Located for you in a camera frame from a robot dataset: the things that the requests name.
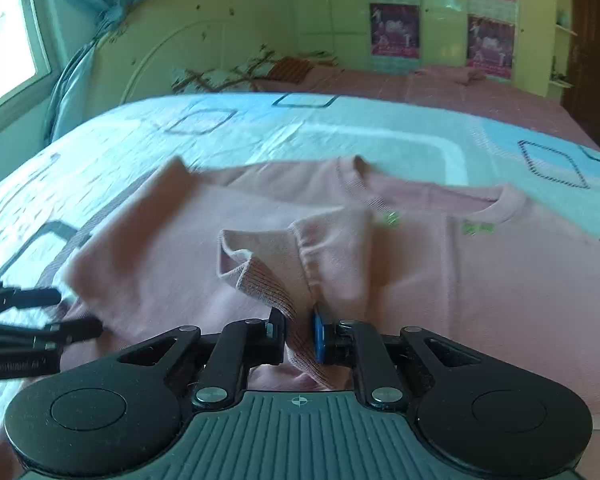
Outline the window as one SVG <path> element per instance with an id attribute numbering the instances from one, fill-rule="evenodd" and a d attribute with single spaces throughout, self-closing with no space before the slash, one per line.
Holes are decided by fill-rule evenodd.
<path id="1" fill-rule="evenodd" d="M 0 131 L 46 98 L 54 75 L 35 1 L 0 0 Z"/>

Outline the patterned white brown pillow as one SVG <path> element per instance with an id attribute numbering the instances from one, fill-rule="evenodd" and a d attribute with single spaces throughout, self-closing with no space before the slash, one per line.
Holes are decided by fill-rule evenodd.
<path id="1" fill-rule="evenodd" d="M 268 76 L 282 58 L 274 49 L 262 44 L 257 52 L 232 68 L 212 68 L 204 72 L 174 68 L 171 91 L 174 94 L 261 92 L 260 80 Z"/>

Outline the pink striped bed cover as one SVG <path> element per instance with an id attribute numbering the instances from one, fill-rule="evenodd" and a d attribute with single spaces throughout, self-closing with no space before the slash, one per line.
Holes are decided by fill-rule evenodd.
<path id="1" fill-rule="evenodd" d="M 262 79 L 260 85 L 266 92 L 341 94 L 443 108 L 506 122 L 600 151 L 558 103 L 490 79 L 463 86 L 415 72 L 389 75 L 317 65 L 301 84 Z"/>

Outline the blue curtain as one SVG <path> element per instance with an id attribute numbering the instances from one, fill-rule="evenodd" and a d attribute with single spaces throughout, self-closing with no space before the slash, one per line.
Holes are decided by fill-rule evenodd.
<path id="1" fill-rule="evenodd" d="M 44 122 L 47 145 L 84 122 L 88 83 L 95 48 L 103 36 L 120 26 L 129 12 L 143 0 L 68 0 L 94 18 L 95 29 L 90 40 L 76 50 L 65 65 L 50 94 Z"/>

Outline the lower right pink poster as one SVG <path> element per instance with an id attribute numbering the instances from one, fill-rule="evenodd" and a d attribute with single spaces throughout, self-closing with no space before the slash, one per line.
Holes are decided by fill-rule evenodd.
<path id="1" fill-rule="evenodd" d="M 469 14 L 466 65 L 486 76 L 511 80 L 515 32 L 514 24 Z"/>

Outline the cream round headboard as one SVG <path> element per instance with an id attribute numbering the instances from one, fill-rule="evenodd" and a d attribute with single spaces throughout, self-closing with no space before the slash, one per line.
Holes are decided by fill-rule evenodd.
<path id="1" fill-rule="evenodd" d="M 99 40 L 85 116 L 166 96 L 177 70 L 229 70 L 264 44 L 296 50 L 283 21 L 253 0 L 146 0 Z"/>

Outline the cream glossy wardrobe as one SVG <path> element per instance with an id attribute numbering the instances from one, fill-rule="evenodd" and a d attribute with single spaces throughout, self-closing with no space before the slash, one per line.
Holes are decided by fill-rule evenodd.
<path id="1" fill-rule="evenodd" d="M 292 0 L 302 52 L 325 51 L 345 68 L 370 66 L 370 0 Z M 467 0 L 420 0 L 420 66 L 466 67 Z M 547 96 L 556 0 L 518 0 L 513 73 L 518 89 Z"/>

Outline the pink knit sweater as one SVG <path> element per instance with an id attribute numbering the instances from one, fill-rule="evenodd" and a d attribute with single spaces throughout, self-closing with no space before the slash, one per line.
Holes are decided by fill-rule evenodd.
<path id="1" fill-rule="evenodd" d="M 73 258 L 70 315 L 105 331 L 73 368 L 181 325 L 217 333 L 286 315 L 285 361 L 256 389 L 341 389 L 317 364 L 310 316 L 394 335 L 418 325 L 560 382 L 593 414 L 580 469 L 600 479 L 600 240 L 510 185 L 446 188 L 358 157 L 155 172 Z"/>

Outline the orange striped pillow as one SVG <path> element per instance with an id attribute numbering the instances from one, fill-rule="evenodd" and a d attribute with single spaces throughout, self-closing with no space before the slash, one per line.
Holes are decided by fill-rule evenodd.
<path id="1" fill-rule="evenodd" d="M 273 64 L 264 78 L 287 84 L 301 84 L 313 69 L 314 64 L 306 58 L 285 56 Z"/>

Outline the cream corner shelves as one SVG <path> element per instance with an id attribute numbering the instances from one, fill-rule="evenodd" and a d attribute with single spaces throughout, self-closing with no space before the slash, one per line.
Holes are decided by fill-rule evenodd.
<path id="1" fill-rule="evenodd" d="M 547 96 L 555 101 L 560 101 L 572 87 L 568 68 L 577 39 L 573 29 L 573 0 L 556 0 L 554 53 L 547 89 Z"/>

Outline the white blue patterned bedsheet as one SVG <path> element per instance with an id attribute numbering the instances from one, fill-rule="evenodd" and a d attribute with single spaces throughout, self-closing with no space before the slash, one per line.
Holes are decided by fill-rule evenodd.
<path id="1" fill-rule="evenodd" d="M 56 284 L 73 254 L 173 156 L 197 169 L 360 155 L 407 180 L 520 188 L 600 238 L 600 151 L 440 108 L 321 94 L 126 104 L 0 182 L 0 280 Z"/>

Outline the lower left pink poster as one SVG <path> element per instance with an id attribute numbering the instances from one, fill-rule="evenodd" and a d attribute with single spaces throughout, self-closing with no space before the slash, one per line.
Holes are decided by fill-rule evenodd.
<path id="1" fill-rule="evenodd" d="M 370 5 L 370 66 L 404 75 L 420 66 L 420 9 L 402 3 Z"/>

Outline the crumpled pink cloth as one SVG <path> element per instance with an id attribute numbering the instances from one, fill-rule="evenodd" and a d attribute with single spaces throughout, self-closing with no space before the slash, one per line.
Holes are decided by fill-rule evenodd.
<path id="1" fill-rule="evenodd" d="M 475 81 L 486 80 L 486 74 L 475 67 L 431 65 L 419 68 L 416 70 L 415 74 L 418 76 L 451 81 L 454 82 L 454 84 L 462 84 L 463 86 L 469 86 Z"/>

